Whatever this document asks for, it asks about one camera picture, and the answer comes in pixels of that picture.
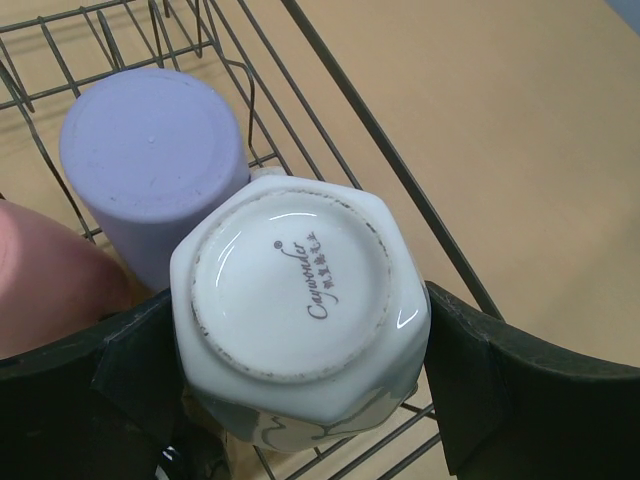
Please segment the lavender cup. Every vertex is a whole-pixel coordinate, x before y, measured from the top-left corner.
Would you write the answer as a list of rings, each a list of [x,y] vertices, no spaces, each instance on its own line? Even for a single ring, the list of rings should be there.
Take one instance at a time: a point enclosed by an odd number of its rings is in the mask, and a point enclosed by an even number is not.
[[[59,157],[75,193],[152,291],[168,288],[180,241],[250,179],[228,103],[170,69],[121,71],[89,87],[64,119]]]

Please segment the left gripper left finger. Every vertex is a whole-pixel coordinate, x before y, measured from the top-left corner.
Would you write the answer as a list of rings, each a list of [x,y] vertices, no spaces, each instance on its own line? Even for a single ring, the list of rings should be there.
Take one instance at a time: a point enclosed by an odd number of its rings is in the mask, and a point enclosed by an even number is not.
[[[152,479],[182,392],[171,295],[1,363],[4,479]]]

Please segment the pink cup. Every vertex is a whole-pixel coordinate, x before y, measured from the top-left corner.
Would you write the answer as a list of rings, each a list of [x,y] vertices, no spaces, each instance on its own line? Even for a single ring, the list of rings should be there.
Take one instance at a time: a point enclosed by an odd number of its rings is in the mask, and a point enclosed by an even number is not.
[[[1,201],[1,358],[92,327],[132,305],[120,265],[36,211]]]

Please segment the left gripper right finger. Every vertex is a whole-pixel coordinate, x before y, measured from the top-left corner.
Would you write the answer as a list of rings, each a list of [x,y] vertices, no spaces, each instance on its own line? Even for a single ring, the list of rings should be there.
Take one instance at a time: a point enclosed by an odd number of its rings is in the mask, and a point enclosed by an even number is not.
[[[451,475],[638,478],[638,368],[554,345],[425,287],[424,364]]]

